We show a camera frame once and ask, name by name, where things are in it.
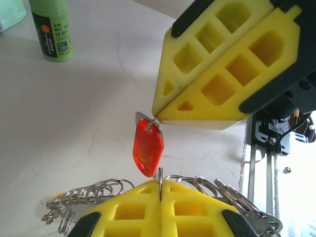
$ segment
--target white marble surface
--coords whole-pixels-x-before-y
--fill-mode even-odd
[[[0,236],[60,236],[44,200],[105,178],[148,180],[132,158],[134,115],[151,116],[164,33],[174,19],[131,0],[68,0],[74,54],[46,61],[27,17],[0,35]],[[238,187],[245,123],[162,126],[164,175]]]

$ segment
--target screw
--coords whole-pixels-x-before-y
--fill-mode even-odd
[[[289,174],[289,173],[292,172],[292,170],[291,170],[290,167],[286,167],[286,168],[284,169],[284,172],[285,172],[286,174]]]
[[[274,146],[274,145],[276,144],[276,142],[277,142],[277,139],[276,139],[276,138],[271,138],[271,139],[270,139],[270,144],[271,144],[272,146]]]

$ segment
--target pile of key rings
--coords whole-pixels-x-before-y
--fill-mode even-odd
[[[214,184],[201,176],[192,178],[180,175],[168,175],[164,179],[174,180],[178,183],[186,182],[194,186],[199,192],[208,195],[202,188],[203,186],[214,194],[213,198],[234,206],[241,215],[244,216],[258,236],[271,237],[273,235],[277,235],[278,237],[281,237],[279,232],[282,230],[283,226],[279,219],[268,213],[260,211],[240,192],[229,185],[225,185],[218,179],[214,181]],[[160,199],[162,198],[162,180],[162,168],[159,168],[158,182]],[[76,188],[58,195],[46,202],[46,207],[50,209],[50,212],[44,215],[41,220],[49,225],[61,216],[62,220],[60,222],[60,226],[58,227],[58,233],[67,235],[71,225],[76,223],[73,221],[75,212],[70,208],[72,205],[101,204],[116,197],[117,195],[122,194],[124,192],[124,183],[128,183],[132,188],[134,188],[134,185],[125,179],[105,179],[93,185]],[[114,192],[115,186],[119,187],[118,192]]]

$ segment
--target green bottle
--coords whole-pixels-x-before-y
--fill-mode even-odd
[[[44,57],[53,62],[71,58],[66,0],[29,0]]]

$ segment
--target red key tag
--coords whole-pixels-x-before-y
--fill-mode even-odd
[[[133,156],[138,169],[145,176],[154,176],[163,148],[163,137],[159,125],[143,115],[136,124]]]

